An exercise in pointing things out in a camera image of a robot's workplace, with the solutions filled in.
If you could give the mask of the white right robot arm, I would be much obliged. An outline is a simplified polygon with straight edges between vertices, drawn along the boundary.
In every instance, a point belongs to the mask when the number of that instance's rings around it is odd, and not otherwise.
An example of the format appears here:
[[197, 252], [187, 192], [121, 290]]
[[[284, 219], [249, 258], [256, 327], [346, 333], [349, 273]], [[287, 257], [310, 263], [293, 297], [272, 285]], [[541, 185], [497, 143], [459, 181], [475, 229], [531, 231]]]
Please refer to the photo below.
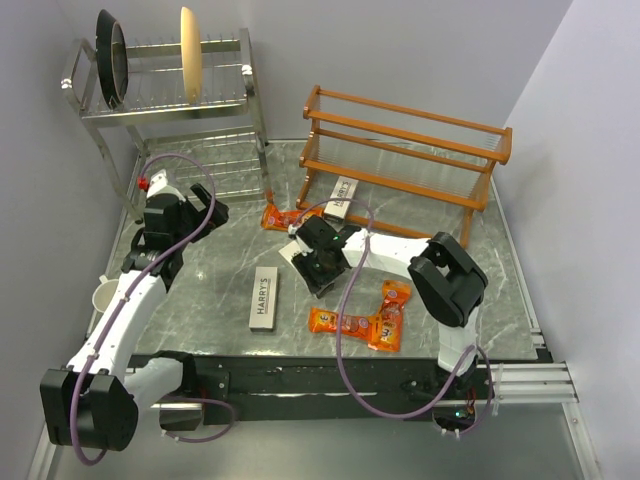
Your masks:
[[404, 238], [351, 225], [336, 230], [318, 215], [290, 225], [287, 233], [298, 246], [291, 263], [318, 298], [358, 264], [411, 280], [439, 324], [439, 390], [460, 398], [472, 387], [469, 369], [475, 355], [463, 353], [476, 344], [488, 278], [454, 237], [439, 232], [431, 238]]

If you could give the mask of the white Harry's razor box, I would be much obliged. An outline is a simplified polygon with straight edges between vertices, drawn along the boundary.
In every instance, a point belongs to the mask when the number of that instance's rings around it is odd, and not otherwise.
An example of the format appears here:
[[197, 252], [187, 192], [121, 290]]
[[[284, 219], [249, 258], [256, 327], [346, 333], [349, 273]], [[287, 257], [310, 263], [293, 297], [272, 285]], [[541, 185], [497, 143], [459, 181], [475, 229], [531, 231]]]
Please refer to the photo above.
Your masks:
[[358, 181], [345, 176], [339, 176], [330, 195], [334, 201], [328, 202], [324, 207], [324, 216], [331, 220], [343, 221], [346, 219], [350, 202], [355, 195]]
[[278, 253], [291, 268], [295, 268], [293, 258], [304, 251], [305, 246], [302, 246], [297, 240], [291, 240], [287, 245], [282, 247]]
[[278, 269], [257, 267], [252, 288], [249, 329], [252, 332], [271, 332], [276, 323]]

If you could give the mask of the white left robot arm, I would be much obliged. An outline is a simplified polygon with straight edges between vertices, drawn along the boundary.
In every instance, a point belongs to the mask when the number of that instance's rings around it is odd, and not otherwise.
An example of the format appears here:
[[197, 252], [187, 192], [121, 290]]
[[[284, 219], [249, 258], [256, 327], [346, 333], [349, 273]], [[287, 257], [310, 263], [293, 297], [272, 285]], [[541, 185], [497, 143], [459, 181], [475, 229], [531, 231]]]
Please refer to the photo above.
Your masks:
[[203, 205], [197, 209], [166, 171], [140, 179], [138, 186], [146, 193], [143, 224], [115, 293], [81, 349], [40, 382], [46, 430], [55, 445], [122, 451], [141, 413], [167, 396], [184, 402], [200, 391], [195, 359], [184, 352], [161, 351], [135, 374], [126, 370], [184, 265], [185, 248], [224, 225], [229, 208], [196, 183], [190, 190]]

